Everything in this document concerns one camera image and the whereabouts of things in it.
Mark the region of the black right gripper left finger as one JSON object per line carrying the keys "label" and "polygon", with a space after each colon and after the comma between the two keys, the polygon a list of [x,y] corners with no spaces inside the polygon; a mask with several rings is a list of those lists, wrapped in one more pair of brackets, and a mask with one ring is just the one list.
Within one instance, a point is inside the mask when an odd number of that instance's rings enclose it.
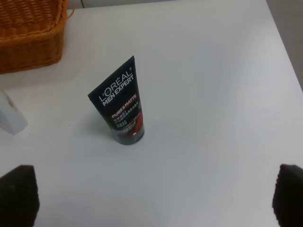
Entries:
{"label": "black right gripper left finger", "polygon": [[0,225],[32,227],[40,201],[35,169],[20,165],[0,178]]}

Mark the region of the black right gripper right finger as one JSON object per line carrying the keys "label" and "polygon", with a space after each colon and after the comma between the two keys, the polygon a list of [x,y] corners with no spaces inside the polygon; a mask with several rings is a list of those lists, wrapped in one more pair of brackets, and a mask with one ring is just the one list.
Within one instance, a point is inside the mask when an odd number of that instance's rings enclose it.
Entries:
{"label": "black right gripper right finger", "polygon": [[303,225],[303,169],[282,164],[276,180],[272,208],[279,226]]}

